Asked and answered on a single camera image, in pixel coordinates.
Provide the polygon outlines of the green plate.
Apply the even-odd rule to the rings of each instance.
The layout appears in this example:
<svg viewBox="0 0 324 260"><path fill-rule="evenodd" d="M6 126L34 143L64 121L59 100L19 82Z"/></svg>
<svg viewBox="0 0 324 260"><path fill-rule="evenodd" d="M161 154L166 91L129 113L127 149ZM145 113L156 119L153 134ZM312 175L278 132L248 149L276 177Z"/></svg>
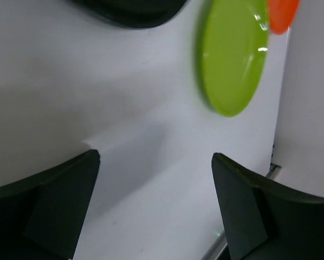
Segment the green plate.
<svg viewBox="0 0 324 260"><path fill-rule="evenodd" d="M200 17L196 70L203 96L233 117L253 98L268 53L265 1L208 1Z"/></svg>

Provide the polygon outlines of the orange plate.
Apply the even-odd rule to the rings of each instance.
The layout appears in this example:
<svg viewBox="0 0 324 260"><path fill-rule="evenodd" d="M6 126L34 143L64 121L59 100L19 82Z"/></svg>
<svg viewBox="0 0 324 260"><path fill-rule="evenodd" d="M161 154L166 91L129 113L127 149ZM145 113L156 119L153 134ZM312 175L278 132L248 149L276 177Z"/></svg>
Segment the orange plate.
<svg viewBox="0 0 324 260"><path fill-rule="evenodd" d="M284 34L292 25L300 0L267 0L270 30Z"/></svg>

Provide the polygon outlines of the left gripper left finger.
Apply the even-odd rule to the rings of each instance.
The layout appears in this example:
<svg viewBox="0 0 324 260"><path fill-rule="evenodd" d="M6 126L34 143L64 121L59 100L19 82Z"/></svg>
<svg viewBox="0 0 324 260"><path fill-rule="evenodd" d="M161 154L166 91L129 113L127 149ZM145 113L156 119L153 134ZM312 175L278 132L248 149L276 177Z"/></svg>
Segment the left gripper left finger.
<svg viewBox="0 0 324 260"><path fill-rule="evenodd" d="M99 172L90 149L0 187L0 259L73 259Z"/></svg>

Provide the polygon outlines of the black plate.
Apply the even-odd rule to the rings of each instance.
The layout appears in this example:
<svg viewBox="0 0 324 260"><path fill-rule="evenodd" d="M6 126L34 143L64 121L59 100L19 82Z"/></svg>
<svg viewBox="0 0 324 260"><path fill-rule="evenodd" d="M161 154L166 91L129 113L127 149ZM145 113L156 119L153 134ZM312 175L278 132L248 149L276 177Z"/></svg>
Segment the black plate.
<svg viewBox="0 0 324 260"><path fill-rule="evenodd" d="M148 29L163 25L173 19L187 3L186 0L77 0L70 2L102 20L133 29Z"/></svg>

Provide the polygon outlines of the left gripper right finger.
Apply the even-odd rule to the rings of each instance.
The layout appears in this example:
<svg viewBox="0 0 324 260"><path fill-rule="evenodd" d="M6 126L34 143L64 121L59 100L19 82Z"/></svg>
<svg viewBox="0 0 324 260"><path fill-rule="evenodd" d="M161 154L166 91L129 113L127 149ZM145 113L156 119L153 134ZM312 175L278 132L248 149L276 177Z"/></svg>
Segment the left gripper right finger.
<svg viewBox="0 0 324 260"><path fill-rule="evenodd" d="M230 259L324 259L324 197L216 153L212 174Z"/></svg>

